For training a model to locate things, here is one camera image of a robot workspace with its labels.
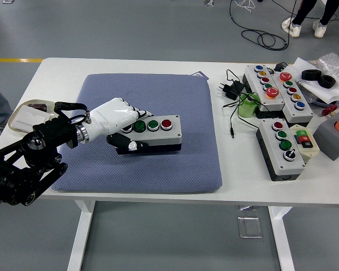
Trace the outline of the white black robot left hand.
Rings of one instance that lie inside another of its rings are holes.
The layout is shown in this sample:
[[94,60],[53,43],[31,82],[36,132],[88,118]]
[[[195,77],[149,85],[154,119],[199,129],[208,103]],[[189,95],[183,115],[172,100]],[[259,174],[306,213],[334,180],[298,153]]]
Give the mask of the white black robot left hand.
[[138,119],[151,115],[148,111],[130,106],[123,98],[114,98],[91,110],[90,120],[82,123],[82,142],[89,143],[104,135],[109,144],[120,150],[145,150],[149,147],[147,143],[130,139],[120,132]]

